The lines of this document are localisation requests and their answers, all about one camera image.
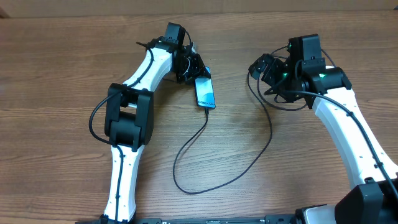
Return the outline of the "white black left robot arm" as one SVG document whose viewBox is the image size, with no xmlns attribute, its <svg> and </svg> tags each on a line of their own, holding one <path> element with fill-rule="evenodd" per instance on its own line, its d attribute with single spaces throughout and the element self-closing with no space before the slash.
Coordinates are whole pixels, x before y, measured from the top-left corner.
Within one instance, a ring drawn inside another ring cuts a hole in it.
<svg viewBox="0 0 398 224">
<path fill-rule="evenodd" d="M 168 73 L 176 81 L 195 86 L 197 98 L 211 94 L 211 76 L 188 32 L 168 23 L 165 35 L 145 45 L 146 57 L 124 83 L 108 88 L 104 133 L 109 138 L 113 167 L 109 199 L 101 223 L 132 223 L 136 214 L 135 190 L 141 155 L 154 129 L 154 92 Z"/>
</svg>

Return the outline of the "blue Galaxy smartphone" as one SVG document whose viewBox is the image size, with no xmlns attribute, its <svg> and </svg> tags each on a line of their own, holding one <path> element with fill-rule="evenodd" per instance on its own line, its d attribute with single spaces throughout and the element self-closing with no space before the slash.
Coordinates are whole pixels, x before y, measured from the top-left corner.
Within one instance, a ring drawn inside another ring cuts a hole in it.
<svg viewBox="0 0 398 224">
<path fill-rule="evenodd" d="M 216 108 L 213 84 L 210 77 L 201 75 L 195 79 L 195 95 L 199 107 L 209 110 Z"/>
</svg>

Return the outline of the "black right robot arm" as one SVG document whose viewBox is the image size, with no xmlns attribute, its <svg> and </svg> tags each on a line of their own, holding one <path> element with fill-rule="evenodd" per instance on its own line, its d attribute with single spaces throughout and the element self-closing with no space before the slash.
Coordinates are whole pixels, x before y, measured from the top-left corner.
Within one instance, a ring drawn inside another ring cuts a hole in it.
<svg viewBox="0 0 398 224">
<path fill-rule="evenodd" d="M 293 37 L 284 60 L 263 54 L 248 74 L 270 86 L 266 95 L 287 103 L 305 100 L 331 136 L 345 166 L 351 190 L 335 205 L 299 208 L 268 215 L 267 223 L 397 223 L 397 164 L 378 143 L 357 104 L 352 84 L 317 34 Z"/>
</svg>

